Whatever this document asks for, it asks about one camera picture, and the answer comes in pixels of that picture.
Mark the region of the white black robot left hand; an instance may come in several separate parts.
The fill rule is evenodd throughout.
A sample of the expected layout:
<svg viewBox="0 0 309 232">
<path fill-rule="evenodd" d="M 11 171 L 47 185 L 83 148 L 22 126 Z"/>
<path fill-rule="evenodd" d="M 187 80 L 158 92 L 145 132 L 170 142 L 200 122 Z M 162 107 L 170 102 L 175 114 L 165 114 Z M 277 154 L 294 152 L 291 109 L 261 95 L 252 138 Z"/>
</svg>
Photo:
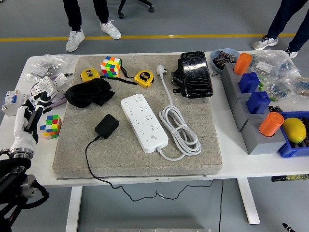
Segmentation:
<svg viewBox="0 0 309 232">
<path fill-rule="evenodd" d="M 34 96 L 35 102 L 26 100 L 17 110 L 14 123 L 14 143 L 10 153 L 34 152 L 34 146 L 38 142 L 37 125 L 42 114 L 51 110 L 51 97 L 46 91 Z"/>
</svg>

